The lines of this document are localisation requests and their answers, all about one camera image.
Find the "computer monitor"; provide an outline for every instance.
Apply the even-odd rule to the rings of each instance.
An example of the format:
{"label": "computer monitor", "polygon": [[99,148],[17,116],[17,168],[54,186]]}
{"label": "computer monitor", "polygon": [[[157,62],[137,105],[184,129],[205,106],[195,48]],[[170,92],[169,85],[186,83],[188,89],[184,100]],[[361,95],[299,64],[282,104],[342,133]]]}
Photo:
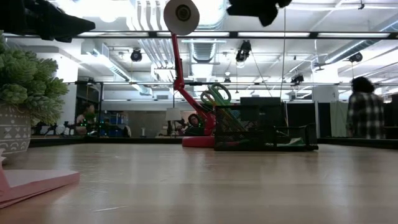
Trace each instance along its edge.
{"label": "computer monitor", "polygon": [[[279,97],[241,97],[241,105],[258,106],[258,120],[267,126],[284,125],[284,107]],[[253,113],[243,110],[242,120],[252,120]]]}

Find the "lamp arm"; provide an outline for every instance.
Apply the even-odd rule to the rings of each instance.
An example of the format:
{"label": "lamp arm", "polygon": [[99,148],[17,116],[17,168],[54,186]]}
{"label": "lamp arm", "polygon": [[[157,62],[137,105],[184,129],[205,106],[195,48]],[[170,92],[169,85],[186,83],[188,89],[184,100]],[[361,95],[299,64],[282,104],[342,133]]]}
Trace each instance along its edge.
{"label": "lamp arm", "polygon": [[175,59],[175,81],[174,81],[174,90],[177,90],[181,93],[181,95],[185,98],[185,100],[195,109],[198,115],[205,122],[205,135],[211,135],[215,126],[216,119],[212,112],[206,111],[206,109],[200,105],[196,100],[189,95],[189,93],[184,89],[184,77],[182,70],[182,60],[180,58],[180,52],[178,50],[178,40],[177,35],[172,34],[172,43],[173,43],[173,52]]}

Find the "green scissors handle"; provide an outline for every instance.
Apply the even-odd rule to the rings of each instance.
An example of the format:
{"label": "green scissors handle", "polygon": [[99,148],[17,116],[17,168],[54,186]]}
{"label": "green scissors handle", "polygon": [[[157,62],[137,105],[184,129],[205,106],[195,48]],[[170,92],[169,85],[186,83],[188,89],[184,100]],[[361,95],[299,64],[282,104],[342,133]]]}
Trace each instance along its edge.
{"label": "green scissors handle", "polygon": [[[228,97],[227,99],[223,98],[223,96],[219,92],[218,88],[225,91],[225,93],[227,94],[227,97]],[[207,96],[205,93],[207,95],[212,96],[218,106],[226,106],[231,103],[231,99],[232,99],[231,93],[228,91],[228,89],[224,85],[222,85],[220,83],[214,83],[211,86],[208,86],[208,90],[205,90],[200,95],[200,99],[202,100],[202,102],[204,102],[205,104],[208,104],[208,105],[212,105],[212,103],[208,99],[206,99]]]}

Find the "security camera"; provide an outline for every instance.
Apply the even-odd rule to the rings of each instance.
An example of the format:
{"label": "security camera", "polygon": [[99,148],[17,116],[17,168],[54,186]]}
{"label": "security camera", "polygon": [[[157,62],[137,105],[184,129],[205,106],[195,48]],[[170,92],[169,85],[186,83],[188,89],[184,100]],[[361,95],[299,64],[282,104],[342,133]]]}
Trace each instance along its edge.
{"label": "security camera", "polygon": [[140,62],[142,60],[142,54],[141,54],[141,49],[134,49],[132,50],[130,59],[133,62]]}

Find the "wooden table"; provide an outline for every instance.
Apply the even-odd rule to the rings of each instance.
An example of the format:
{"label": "wooden table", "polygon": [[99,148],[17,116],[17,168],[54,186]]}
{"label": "wooden table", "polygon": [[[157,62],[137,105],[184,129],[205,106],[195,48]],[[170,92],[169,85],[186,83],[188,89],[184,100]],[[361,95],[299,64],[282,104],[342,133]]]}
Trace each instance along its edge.
{"label": "wooden table", "polygon": [[0,223],[397,223],[398,151],[214,152],[179,145],[30,149],[7,169],[71,169],[78,185],[0,210]]}

